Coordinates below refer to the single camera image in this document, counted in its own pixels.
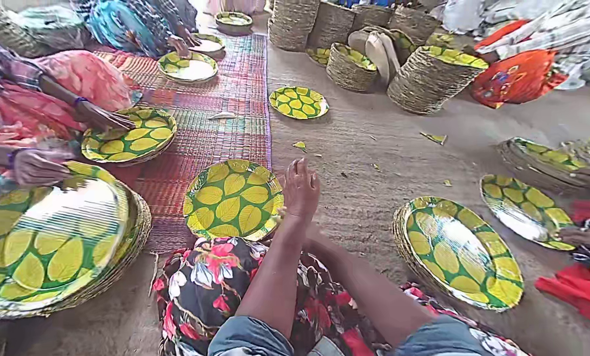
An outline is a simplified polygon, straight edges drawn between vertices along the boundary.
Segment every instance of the purple bracelet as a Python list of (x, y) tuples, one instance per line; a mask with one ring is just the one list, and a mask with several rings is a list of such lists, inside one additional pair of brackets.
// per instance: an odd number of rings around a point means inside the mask
[(83, 98), (81, 96), (78, 96), (77, 99), (75, 101), (73, 101), (73, 104), (71, 104), (71, 106), (75, 108), (79, 103), (82, 103), (82, 102), (87, 103), (87, 102), (89, 102), (89, 100), (87, 98)]
[(37, 150), (37, 149), (24, 147), (24, 148), (19, 148), (17, 150), (13, 150), (12, 152), (9, 152), (7, 154), (7, 162), (8, 162), (7, 169), (9, 169), (9, 170), (14, 169), (14, 161), (16, 160), (16, 155), (24, 150)]

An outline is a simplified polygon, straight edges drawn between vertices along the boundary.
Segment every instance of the colorful striped mat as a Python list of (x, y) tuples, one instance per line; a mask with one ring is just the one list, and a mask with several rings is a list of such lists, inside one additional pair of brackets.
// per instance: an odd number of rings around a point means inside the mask
[[(226, 55), (209, 82), (183, 85), (166, 80), (156, 61), (117, 51), (97, 51), (138, 83), (139, 104), (167, 109), (178, 122), (176, 138), (159, 157), (141, 166), (133, 184), (152, 210), (153, 229), (146, 249), (175, 250), (190, 236), (182, 207), (185, 191), (205, 167), (243, 158), (271, 169), (271, 132), (267, 103), (267, 38), (221, 36)], [(237, 119), (209, 120), (221, 111)]]

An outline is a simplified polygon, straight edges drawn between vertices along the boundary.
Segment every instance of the sandy floor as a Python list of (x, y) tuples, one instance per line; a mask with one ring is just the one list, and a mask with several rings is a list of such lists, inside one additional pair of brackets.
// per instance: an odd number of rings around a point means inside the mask
[[(533, 286), (539, 276), (551, 276), (569, 264), (568, 256), (515, 236), (489, 213), (478, 188), (482, 174), (505, 172), (490, 147), (493, 144), (515, 135), (547, 144), (590, 135), (590, 87), (550, 93), (499, 110), (461, 94), (436, 115), (419, 117), (397, 108), (384, 93), (355, 94), (339, 88), (305, 54), (269, 44), (268, 55), (270, 90), (307, 86), (324, 94), (330, 104), (329, 114), (309, 122), (271, 110), (271, 131), (275, 168), (301, 156), (292, 143), (306, 142), (311, 165), (323, 178), (316, 221), (332, 239), (361, 252), (378, 271), (402, 282), (410, 275), (390, 231), (394, 210), (427, 194), (465, 204), (506, 240), (521, 266), (526, 292), (519, 306), (501, 314), (437, 295), (441, 301), (536, 356), (590, 355), (590, 322)], [(447, 134), (449, 140), (439, 146), (420, 136), (420, 131)], [(442, 186), (445, 179), (453, 186)], [(148, 297), (153, 261), (152, 256), (142, 255), (108, 292), (76, 309), (12, 323), (8, 355), (156, 355), (160, 332), (154, 298)]]

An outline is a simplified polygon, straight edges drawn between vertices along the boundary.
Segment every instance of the person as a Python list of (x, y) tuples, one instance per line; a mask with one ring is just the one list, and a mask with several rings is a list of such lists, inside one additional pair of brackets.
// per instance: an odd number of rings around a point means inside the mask
[(465, 323), (434, 316), (312, 223), (320, 179), (306, 159), (285, 173), (270, 247), (199, 239), (155, 280), (165, 356), (486, 355)]
[(181, 57), (200, 40), (196, 8), (188, 0), (70, 0), (71, 8), (102, 45), (159, 58), (173, 48)]
[(0, 45), (0, 195), (19, 184), (63, 178), (68, 170), (59, 162), (87, 125), (134, 128), (128, 117), (112, 113), (132, 106), (130, 83), (87, 51), (30, 60)]

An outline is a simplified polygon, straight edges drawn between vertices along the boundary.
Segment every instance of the straw basket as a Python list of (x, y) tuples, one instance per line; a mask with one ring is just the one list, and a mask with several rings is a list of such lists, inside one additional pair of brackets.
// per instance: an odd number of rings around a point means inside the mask
[(361, 53), (346, 45), (333, 43), (326, 73), (334, 83), (344, 89), (365, 92), (376, 81), (377, 68)]
[(409, 36), (415, 45), (424, 45), (441, 22), (428, 13), (399, 6), (389, 20), (389, 28), (397, 28)]
[(356, 14), (351, 32), (358, 31), (365, 26), (387, 26), (392, 16), (392, 9), (379, 5), (354, 5), (352, 11)]
[(318, 10), (319, 0), (275, 0), (268, 39), (285, 51), (303, 52)]
[(335, 42), (346, 43), (354, 16), (348, 8), (322, 1), (315, 26), (308, 35), (307, 47), (330, 48)]
[(409, 56), (387, 88), (387, 95), (404, 110), (431, 114), (486, 68), (488, 63), (470, 54), (423, 46)]

